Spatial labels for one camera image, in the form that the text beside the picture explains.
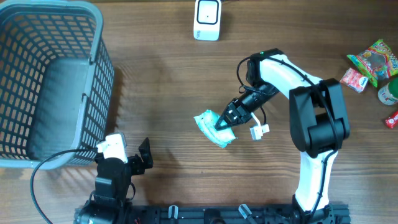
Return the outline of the red snack stick packet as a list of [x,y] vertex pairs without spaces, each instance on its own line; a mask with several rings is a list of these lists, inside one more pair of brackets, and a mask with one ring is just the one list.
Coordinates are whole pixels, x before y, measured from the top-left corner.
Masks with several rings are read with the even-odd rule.
[[398,124],[398,111],[395,111],[385,120],[385,125],[390,128],[394,129]]

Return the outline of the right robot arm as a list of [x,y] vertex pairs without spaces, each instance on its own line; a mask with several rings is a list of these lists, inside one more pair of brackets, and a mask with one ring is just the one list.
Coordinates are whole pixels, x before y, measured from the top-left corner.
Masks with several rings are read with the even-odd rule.
[[323,80],[294,65],[283,51],[270,49],[252,54],[246,85],[216,120],[213,128],[224,131],[254,119],[254,112],[276,94],[289,101],[290,136],[300,152],[300,177],[292,196],[291,214],[272,212],[266,222],[349,223],[346,205],[328,199],[331,168],[349,137],[350,127],[339,81]]

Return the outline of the grey plastic shopping basket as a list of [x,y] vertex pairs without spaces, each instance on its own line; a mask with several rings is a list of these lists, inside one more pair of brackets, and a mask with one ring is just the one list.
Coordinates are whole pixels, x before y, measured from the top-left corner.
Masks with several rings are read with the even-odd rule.
[[85,1],[1,3],[1,166],[85,166],[104,139],[114,67]]

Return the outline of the green lid jar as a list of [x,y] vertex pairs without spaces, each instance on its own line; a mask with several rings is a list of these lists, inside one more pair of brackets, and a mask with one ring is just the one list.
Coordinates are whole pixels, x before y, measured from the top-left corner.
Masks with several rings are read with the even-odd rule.
[[397,79],[391,80],[378,91],[378,98],[385,105],[397,104]]

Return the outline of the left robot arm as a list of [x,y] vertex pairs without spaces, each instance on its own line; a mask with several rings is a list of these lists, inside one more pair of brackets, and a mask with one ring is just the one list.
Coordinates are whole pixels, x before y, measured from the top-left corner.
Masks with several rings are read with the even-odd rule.
[[139,146],[140,154],[121,158],[108,156],[112,149],[121,151],[125,156],[125,145],[118,143],[98,144],[96,156],[97,176],[95,189],[90,193],[85,204],[75,210],[74,223],[141,223],[139,215],[132,208],[132,197],[128,197],[129,188],[134,188],[132,176],[142,175],[153,168],[154,162],[150,151],[150,141],[145,138]]

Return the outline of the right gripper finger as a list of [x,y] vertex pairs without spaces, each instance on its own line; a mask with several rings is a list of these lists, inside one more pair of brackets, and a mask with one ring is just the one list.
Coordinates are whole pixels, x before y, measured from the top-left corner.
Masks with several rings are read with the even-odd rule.
[[233,104],[229,104],[226,108],[225,108],[225,110],[222,112],[222,114],[225,114],[225,115],[233,115],[233,116],[236,116],[236,107],[235,107],[235,105],[233,105]]
[[241,124],[244,124],[244,121],[239,116],[222,114],[215,124],[215,129],[221,131]]

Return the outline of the teal tissue packet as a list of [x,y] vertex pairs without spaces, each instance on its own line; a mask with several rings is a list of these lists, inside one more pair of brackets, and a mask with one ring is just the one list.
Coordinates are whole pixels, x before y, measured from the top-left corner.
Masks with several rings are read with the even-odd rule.
[[215,126],[220,115],[212,110],[206,110],[202,114],[193,118],[200,129],[200,131],[218,147],[225,148],[228,144],[236,139],[231,128],[218,131]]

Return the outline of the white barcode scanner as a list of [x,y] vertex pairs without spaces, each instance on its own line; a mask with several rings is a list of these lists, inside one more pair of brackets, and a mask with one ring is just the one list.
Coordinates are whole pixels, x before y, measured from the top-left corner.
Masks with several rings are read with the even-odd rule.
[[220,37],[221,1],[196,0],[193,37],[202,41],[217,41]]

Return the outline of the Haribo gummy bag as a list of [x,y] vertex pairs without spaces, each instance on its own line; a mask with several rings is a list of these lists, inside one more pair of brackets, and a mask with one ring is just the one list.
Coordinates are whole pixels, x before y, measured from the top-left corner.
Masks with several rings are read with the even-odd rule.
[[397,57],[383,39],[377,40],[357,55],[347,55],[347,58],[376,88],[380,80],[397,75]]

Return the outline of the small red white candy pack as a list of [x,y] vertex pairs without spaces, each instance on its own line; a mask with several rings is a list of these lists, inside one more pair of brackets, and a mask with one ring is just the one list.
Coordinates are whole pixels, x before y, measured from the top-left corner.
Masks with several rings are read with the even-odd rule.
[[340,83],[350,87],[357,93],[362,93],[368,84],[368,77],[365,77],[355,69],[349,68],[340,80]]

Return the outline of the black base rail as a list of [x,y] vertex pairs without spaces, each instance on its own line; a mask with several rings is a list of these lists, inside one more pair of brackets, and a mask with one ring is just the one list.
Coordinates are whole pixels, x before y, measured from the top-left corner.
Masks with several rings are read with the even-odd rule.
[[105,207],[83,207],[75,210],[74,223],[350,223],[349,208],[329,204],[315,213],[303,212],[292,204],[238,207],[169,207],[132,206],[118,212]]

